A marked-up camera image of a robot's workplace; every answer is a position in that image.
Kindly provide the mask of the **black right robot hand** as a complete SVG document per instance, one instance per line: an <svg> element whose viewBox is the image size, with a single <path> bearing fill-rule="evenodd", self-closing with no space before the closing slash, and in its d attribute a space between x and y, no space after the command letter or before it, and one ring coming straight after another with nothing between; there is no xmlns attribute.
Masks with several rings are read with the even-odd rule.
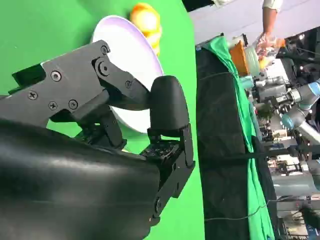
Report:
<svg viewBox="0 0 320 240"><path fill-rule="evenodd" d="M147 89L97 41L13 74L0 98L0 237L141 240L195 167L178 79Z"/></svg>

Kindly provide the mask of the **person's hand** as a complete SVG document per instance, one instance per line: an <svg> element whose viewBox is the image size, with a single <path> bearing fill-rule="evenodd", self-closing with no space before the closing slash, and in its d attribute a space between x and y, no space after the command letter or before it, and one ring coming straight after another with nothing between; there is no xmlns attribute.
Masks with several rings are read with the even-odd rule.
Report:
<svg viewBox="0 0 320 240"><path fill-rule="evenodd" d="M276 37L269 33L262 33L255 41L255 50L260 52L271 47L276 41Z"/></svg>

